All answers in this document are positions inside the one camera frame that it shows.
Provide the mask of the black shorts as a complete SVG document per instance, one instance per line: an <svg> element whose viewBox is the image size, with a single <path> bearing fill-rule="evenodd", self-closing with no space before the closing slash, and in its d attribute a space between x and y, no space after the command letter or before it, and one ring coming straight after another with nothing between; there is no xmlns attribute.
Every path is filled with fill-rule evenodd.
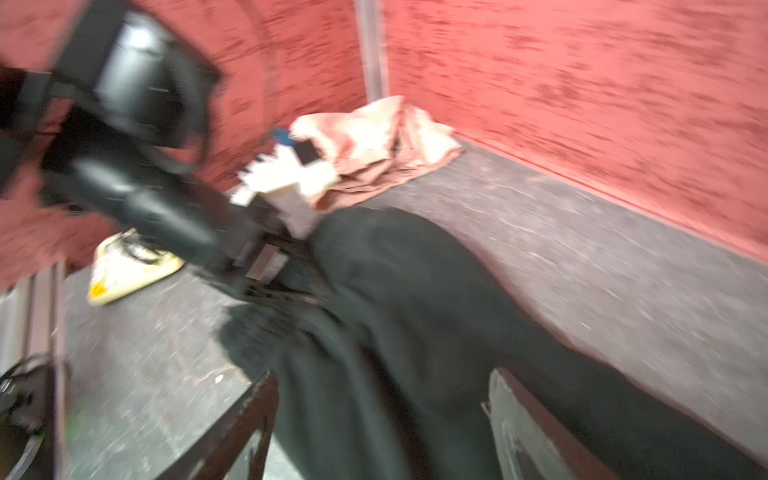
<svg viewBox="0 0 768 480"><path fill-rule="evenodd" d="M309 247L319 306L241 304L219 340L248 377L275 374L275 435L307 479L498 479L483 409L507 370L621 479L763 479L712 429L561 342L434 223L348 208Z"/></svg>

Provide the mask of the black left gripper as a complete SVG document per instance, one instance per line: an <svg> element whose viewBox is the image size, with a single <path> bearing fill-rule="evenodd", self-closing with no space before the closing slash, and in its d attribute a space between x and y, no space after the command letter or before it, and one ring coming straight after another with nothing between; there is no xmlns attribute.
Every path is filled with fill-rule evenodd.
<svg viewBox="0 0 768 480"><path fill-rule="evenodd" d="M156 152L88 113L70 113L41 162L41 195L50 205L71 204L135 230L230 297L299 296L249 275L271 248L308 259L278 208L262 195L235 205L194 176L159 167L151 159Z"/></svg>

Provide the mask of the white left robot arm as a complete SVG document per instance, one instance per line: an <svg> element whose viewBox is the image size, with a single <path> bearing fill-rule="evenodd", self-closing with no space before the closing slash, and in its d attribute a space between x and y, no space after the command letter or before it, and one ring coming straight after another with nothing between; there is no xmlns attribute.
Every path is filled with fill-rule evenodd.
<svg viewBox="0 0 768 480"><path fill-rule="evenodd" d="M220 71L131 1L93 1L53 67L1 70L1 180L20 168L50 103L70 109L46 150L41 196L109 217L130 245L195 266L211 286L249 303L315 304L316 291L264 276L271 253L322 274L278 209L257 195L243 206L198 179L211 143L210 99Z"/></svg>

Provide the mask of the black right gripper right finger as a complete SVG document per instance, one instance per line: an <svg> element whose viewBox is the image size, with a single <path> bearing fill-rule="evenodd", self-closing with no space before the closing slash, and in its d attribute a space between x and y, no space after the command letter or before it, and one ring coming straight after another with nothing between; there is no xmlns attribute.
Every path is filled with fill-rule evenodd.
<svg viewBox="0 0 768 480"><path fill-rule="evenodd" d="M507 370L494 369L483 409L502 477L514 480L615 479Z"/></svg>

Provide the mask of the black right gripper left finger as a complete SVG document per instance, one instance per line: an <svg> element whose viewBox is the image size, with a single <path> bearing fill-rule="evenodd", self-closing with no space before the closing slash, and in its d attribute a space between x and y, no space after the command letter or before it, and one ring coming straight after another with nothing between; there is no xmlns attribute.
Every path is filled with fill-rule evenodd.
<svg viewBox="0 0 768 480"><path fill-rule="evenodd" d="M159 477L225 479L241 462L246 479L262 479L278 403L277 380L267 371Z"/></svg>

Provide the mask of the pink shorts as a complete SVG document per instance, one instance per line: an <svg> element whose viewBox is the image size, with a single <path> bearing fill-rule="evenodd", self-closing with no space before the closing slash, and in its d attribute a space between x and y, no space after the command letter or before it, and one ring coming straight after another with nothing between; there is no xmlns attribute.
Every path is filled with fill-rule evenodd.
<svg viewBox="0 0 768 480"><path fill-rule="evenodd" d="M310 140L338 180L310 196L319 212L367 201L432 173L463 152L454 129L438 123L403 96L390 96L348 113L303 115L289 128Z"/></svg>

